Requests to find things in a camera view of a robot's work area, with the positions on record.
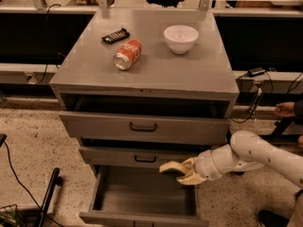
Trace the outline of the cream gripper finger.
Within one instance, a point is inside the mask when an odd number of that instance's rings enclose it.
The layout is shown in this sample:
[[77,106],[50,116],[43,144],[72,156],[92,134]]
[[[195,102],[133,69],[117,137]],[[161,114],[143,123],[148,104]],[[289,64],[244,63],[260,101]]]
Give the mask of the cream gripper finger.
[[199,174],[193,173],[188,176],[178,177],[177,182],[183,185],[197,185],[205,182],[205,178],[201,177]]
[[183,166],[187,171],[190,171],[191,169],[194,168],[195,161],[196,161],[196,157],[188,158],[188,159],[186,159],[186,160],[182,163],[182,166]]

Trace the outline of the person hand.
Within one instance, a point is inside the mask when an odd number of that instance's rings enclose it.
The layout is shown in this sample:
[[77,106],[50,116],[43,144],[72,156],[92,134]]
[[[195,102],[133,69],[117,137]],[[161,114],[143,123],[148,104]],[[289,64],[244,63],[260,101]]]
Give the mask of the person hand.
[[294,116],[294,103],[283,102],[276,105],[274,113],[280,117],[293,117]]

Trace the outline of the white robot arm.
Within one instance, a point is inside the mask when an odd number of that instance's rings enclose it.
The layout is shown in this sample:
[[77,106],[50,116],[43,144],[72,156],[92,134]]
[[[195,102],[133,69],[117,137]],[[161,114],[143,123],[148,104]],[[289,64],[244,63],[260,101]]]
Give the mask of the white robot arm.
[[228,172],[244,172],[268,166],[282,177],[303,188],[303,157],[276,148],[250,131],[236,131],[230,143],[207,150],[185,161],[189,172],[178,177],[185,185],[215,181]]

